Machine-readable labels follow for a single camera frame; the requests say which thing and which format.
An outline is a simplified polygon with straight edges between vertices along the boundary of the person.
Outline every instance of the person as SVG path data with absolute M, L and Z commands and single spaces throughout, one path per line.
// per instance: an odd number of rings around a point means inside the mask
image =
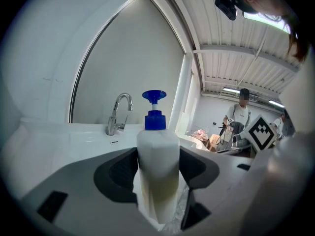
M 296 53 L 293 55 L 300 62 L 303 62 L 307 56 L 310 46 L 310 36 L 312 32 L 311 24 L 305 21 L 306 17 L 297 17 L 305 14 L 305 9 L 308 9 L 310 0 L 232 0 L 232 2 L 242 11 L 256 14 L 262 13 L 267 18 L 274 21 L 283 20 L 290 29 L 289 34 L 289 49 L 290 52 L 293 45 L 296 45 Z
M 274 129 L 274 131 L 277 133 L 277 140 L 280 140 L 283 137 L 282 129 L 284 126 L 284 122 L 286 121 L 285 119 L 285 110 L 281 114 L 281 116 L 271 124 L 271 127 Z
M 232 129 L 230 127 L 231 122 L 240 122 L 244 127 L 247 127 L 251 112 L 247 107 L 248 101 L 250 99 L 250 92 L 248 89 L 243 88 L 240 90 L 239 103 L 230 106 L 225 117 L 223 118 L 223 123 L 226 125 L 224 132 L 218 138 L 216 142 L 216 151 L 221 151 L 226 149 L 228 142 L 232 139 Z

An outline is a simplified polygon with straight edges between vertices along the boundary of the blue pump head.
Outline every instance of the blue pump head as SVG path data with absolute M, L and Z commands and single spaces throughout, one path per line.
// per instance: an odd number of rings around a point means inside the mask
M 152 110 L 145 116 L 145 130 L 163 130 L 166 129 L 165 116 L 162 115 L 162 111 L 157 110 L 158 100 L 166 97 L 166 92 L 161 90 L 150 90 L 142 94 L 143 98 L 149 100 L 152 103 Z

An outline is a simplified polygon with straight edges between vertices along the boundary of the ceiling beam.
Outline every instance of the ceiling beam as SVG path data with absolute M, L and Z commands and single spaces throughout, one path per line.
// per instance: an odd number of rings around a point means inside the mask
M 202 96 L 206 96 L 206 97 L 212 97 L 212 98 L 218 98 L 218 99 L 223 99 L 223 100 L 239 102 L 238 98 L 234 98 L 234 97 L 231 97 L 231 96 L 218 95 L 218 94 L 215 94 L 215 93 L 202 93 L 201 95 Z M 273 108 L 272 106 L 267 106 L 267 105 L 263 105 L 263 104 L 260 104 L 260 103 L 254 103 L 254 102 L 251 102 L 251 101 L 249 102 L 249 105 L 253 106 L 253 107 L 261 108 L 261 109 L 264 109 L 264 110 L 268 110 L 268 111 L 273 112 L 273 113 L 281 114 L 281 111 Z
M 195 48 L 197 50 L 200 50 L 200 44 L 197 36 L 196 29 L 192 23 L 191 17 L 186 9 L 186 6 L 184 5 L 182 0 L 174 0 L 177 6 L 179 7 L 182 15 L 184 16 L 184 19 L 188 25 L 189 31 L 191 33 L 192 39 L 194 41 Z M 203 59 L 201 56 L 201 53 L 196 53 L 199 61 L 199 67 L 200 67 L 200 72 L 201 72 L 201 79 L 202 79 L 202 87 L 205 87 L 205 72 L 204 72 L 204 67 L 203 67 Z
M 223 86 L 234 86 L 237 87 L 237 81 L 233 81 L 233 80 L 228 80 L 228 79 L 220 79 L 220 78 L 206 78 L 206 83 L 213 83 L 213 84 L 220 84 Z M 260 93 L 264 93 L 267 94 L 269 96 L 271 96 L 272 98 L 279 98 L 279 94 L 277 92 L 271 91 L 269 89 L 266 88 L 262 88 L 256 85 L 252 85 L 252 84 L 248 84 L 245 82 L 241 82 L 239 84 L 240 88 L 247 88 L 249 90 L 253 90 L 256 92 L 260 92 Z
M 194 53 L 211 53 L 211 52 L 234 53 L 237 55 L 247 55 L 247 56 L 252 56 L 252 57 L 254 57 L 256 53 L 256 51 L 251 48 L 231 46 L 231 45 L 201 45 L 200 50 L 195 50 L 193 52 Z M 272 63 L 273 65 L 279 66 L 282 69 L 287 70 L 289 72 L 297 73 L 299 71 L 299 68 L 271 54 L 260 52 L 257 59 L 262 59 L 266 62 Z

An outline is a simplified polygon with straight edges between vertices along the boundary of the fluorescent light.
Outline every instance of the fluorescent light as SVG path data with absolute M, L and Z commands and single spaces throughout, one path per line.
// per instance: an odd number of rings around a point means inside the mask
M 268 102 L 271 103 L 271 104 L 274 104 L 275 106 L 278 106 L 278 107 L 281 107 L 281 108 L 285 108 L 284 105 L 280 104 L 280 103 L 277 102 L 277 101 L 270 100 L 270 101 L 268 101 Z
M 231 88 L 223 88 L 223 90 L 224 90 L 224 91 L 228 91 L 228 92 L 240 93 L 239 90 L 231 89 Z
M 276 27 L 278 29 L 281 29 L 281 30 L 283 30 L 283 31 L 285 31 L 285 32 L 290 34 L 290 29 L 285 24 L 285 22 L 283 20 L 275 22 L 275 21 L 270 20 L 269 18 L 266 18 L 261 13 L 249 14 L 249 13 L 244 12 L 243 15 L 247 19 L 252 19 L 252 20 L 256 20 L 256 21 L 259 21 L 259 22 L 262 22 L 262 23 L 265 23 L 265 24 L 269 24 L 271 26 L 274 26 L 274 27 Z

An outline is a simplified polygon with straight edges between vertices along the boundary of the cardboard box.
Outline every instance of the cardboard box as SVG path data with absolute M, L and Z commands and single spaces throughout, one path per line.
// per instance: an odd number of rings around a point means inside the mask
M 209 139 L 209 145 L 208 145 L 208 150 L 211 151 L 211 152 L 217 152 L 215 147 L 216 147 L 216 143 L 217 143 L 217 140 L 220 138 L 219 135 L 216 135 L 216 134 L 212 134 L 212 136 L 210 137 Z
M 216 135 L 216 134 L 212 134 L 212 136 L 210 137 L 210 143 L 211 144 L 216 144 L 217 143 L 217 140 L 220 138 L 219 135 Z

